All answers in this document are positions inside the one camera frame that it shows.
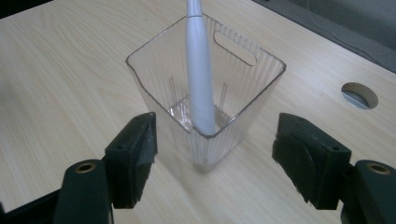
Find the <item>transparent plastic container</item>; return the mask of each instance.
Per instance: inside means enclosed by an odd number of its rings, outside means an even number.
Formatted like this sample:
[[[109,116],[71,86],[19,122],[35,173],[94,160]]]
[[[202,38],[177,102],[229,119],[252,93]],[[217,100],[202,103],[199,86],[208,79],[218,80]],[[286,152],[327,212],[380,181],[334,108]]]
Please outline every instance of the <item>transparent plastic container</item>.
[[[244,139],[286,69],[278,58],[227,26],[206,15],[204,20],[212,57],[215,134],[204,135],[191,126],[186,18],[126,60],[148,110],[157,114],[159,134],[171,139],[203,173]]]

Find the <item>wood grain surface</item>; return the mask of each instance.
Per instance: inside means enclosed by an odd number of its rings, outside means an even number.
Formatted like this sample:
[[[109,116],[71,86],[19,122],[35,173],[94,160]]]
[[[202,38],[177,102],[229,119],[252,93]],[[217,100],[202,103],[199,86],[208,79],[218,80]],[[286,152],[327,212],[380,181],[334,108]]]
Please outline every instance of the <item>wood grain surface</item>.
[[[185,14],[184,0],[56,0],[0,20],[0,201],[6,211],[102,158],[147,108],[125,59]],[[159,134],[142,201],[116,223],[340,223],[317,211],[272,158],[279,112],[304,117],[362,159],[396,166],[396,75],[249,0],[203,0],[204,12],[287,65],[247,138],[209,174]],[[348,82],[376,108],[350,105]]]

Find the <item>light wood tabletop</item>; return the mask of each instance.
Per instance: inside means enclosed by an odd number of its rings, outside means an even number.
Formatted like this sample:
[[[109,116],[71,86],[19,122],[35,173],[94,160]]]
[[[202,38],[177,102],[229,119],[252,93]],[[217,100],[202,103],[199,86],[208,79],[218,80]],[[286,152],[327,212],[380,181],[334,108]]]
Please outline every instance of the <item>light wood tabletop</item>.
[[[6,211],[58,189],[64,171],[148,112],[126,57],[185,15],[184,0],[55,0],[0,20],[0,201]],[[271,157],[280,112],[352,150],[351,163],[396,167],[396,74],[250,0],[203,0],[205,14],[274,54],[287,70],[245,140],[200,174],[159,133],[140,203],[116,223],[340,223],[305,203]],[[378,106],[341,93],[357,82]]]

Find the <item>desk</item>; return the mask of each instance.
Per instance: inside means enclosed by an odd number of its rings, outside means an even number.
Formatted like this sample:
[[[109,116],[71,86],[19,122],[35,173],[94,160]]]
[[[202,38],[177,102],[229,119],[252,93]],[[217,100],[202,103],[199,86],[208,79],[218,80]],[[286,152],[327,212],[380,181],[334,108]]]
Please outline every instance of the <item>desk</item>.
[[[0,201],[6,211],[100,159],[147,108],[125,58],[185,14],[184,0],[55,0],[0,20]],[[353,151],[396,166],[396,75],[249,0],[203,0],[204,12],[288,66],[247,138],[201,175],[159,135],[142,201],[116,223],[339,223],[306,204],[272,158],[279,112],[306,118]],[[345,83],[379,104],[350,105]]]

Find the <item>round hole in desk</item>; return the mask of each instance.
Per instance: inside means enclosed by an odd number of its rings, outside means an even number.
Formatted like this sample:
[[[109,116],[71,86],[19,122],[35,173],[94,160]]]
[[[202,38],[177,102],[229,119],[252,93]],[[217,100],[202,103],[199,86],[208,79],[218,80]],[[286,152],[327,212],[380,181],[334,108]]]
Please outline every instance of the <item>round hole in desk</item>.
[[[360,83],[348,82],[342,87],[341,92],[344,98],[357,108],[373,109],[378,105],[375,92]]]

